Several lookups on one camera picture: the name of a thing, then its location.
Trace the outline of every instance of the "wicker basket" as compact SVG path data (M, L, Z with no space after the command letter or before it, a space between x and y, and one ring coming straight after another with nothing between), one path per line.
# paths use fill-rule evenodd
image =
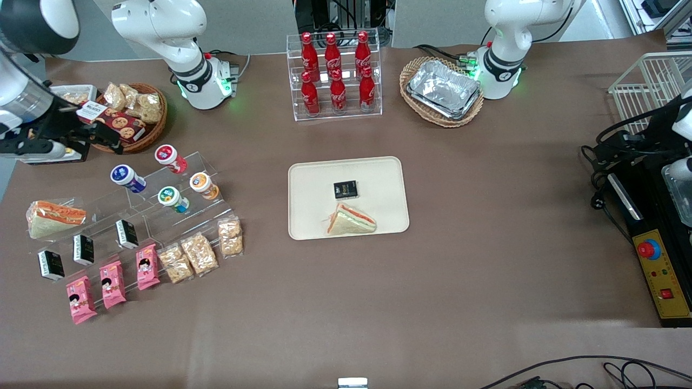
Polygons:
M122 146L124 154L136 153L150 146L163 133L163 128L166 126L166 115L168 115L168 104L166 103L166 97L163 95L163 93L161 93L161 91L149 84L132 83L130 84L130 86L139 93L157 93L158 101L161 102L161 109L163 110L163 112L161 112L161 120L159 120L158 123L154 125L147 125L148 131L143 138L141 138L139 141L136 141L135 143L132 143L131 145ZM98 96L96 102L99 104L106 105L106 100L103 98L103 95ZM92 146L105 152L113 152L113 150L109 149L106 146Z
M414 99L413 97L411 97L411 95L409 95L406 92L406 85L409 81L411 81L418 69L421 68L421 65L424 62L431 60L439 60L443 64L449 66L450 69L458 71L460 73L462 72L462 69L460 67L453 64L452 62L449 62L448 60L443 60L435 57L417 58L409 62L408 65L406 65L401 71L401 75L399 75L399 90L401 92L401 97L403 97L403 99L408 103L408 105L411 106L411 108L413 108L414 111L416 111L423 119L427 120L428 122L435 123L436 125L445 128L461 127L462 125L465 125L466 123L470 122L471 119L473 119L473 117L476 116L476 114L478 114L478 111L480 111L481 107L483 107L482 93L480 96L478 96L478 99L476 99L476 101L473 103L471 108L468 110L468 112L466 112L466 115L461 120L450 120L444 117L441 113L428 107L422 102L419 102L418 100Z

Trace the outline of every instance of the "acrylic bottle rack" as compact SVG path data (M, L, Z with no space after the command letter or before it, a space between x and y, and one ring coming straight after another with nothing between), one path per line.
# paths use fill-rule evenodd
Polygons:
M358 32L366 31L369 38L370 66L372 67L372 80L375 82L375 106L372 112L361 111L360 82L356 79L356 47L358 46ZM291 98L293 103L293 117L295 121L343 118L348 116L371 116L382 114L382 82L380 61L380 38L376 28L360 30L334 31L336 44L341 52L341 70L343 82L346 86L346 112L336 115L331 109L331 93L329 90L329 78L325 65L325 48L327 47L327 33L314 33L312 43L317 50L320 65L320 81L315 83L317 96L320 102L320 114L312 118L307 115L302 99L300 87L304 71L302 62L302 42L300 35L286 36L286 57L289 63L289 83L291 84Z
M37 261L37 254L43 250L60 254L65 277L54 283L61 286L61 293L65 293L64 288L68 283L87 275L91 281L91 292L98 308L102 306L100 267L120 260L127 293L135 289L137 285L135 254L139 248L156 243L156 249L160 249L196 233L204 235L214 247L217 257L221 257L216 220L224 215L230 215L232 209L224 201L223 193L219 193L214 200L205 200L190 188L190 177L194 173L205 172L215 183L218 176L217 171L198 152L187 156L185 160L188 162L188 167L182 174L174 174L164 167L145 176L147 187L140 193L132 193L122 188L85 204L87 222L81 226L51 235L46 239L31 239L27 233L29 251L35 261ZM174 186L182 196L188 198L190 206L185 213L177 213L173 208L158 202L158 191L164 186ZM120 219L134 225L139 242L138 248L131 250L118 245L115 223ZM94 263L92 265L82 266L72 260L72 237L77 234L93 240ZM166 277L165 273L165 269L159 270L159 275L163 279Z

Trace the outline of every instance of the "foil container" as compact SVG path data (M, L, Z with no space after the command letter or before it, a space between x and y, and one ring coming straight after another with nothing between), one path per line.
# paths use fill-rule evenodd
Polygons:
M406 91L443 116L461 120L480 96L480 84L439 60L432 60L421 65Z

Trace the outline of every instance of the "white wire basket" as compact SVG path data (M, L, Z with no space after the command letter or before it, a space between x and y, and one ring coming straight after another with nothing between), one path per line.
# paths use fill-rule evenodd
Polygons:
M608 88L620 119L664 106L692 79L692 51L642 55ZM627 125L631 134L646 128L649 118Z

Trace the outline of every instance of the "yogurt cup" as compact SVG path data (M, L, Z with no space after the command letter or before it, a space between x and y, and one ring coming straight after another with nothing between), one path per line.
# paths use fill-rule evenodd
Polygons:
M178 150L171 145L158 146L154 152L154 158L161 165L165 165L171 172L180 174L188 168L188 162L178 155Z
M166 186L158 192L158 202L178 213L184 213L190 207L190 201L172 186Z
M190 187L198 192L205 200L213 200L219 196L219 187L205 172L195 173L190 177Z
M120 186L139 193L147 187L147 182L128 165L118 165L111 170L111 180Z

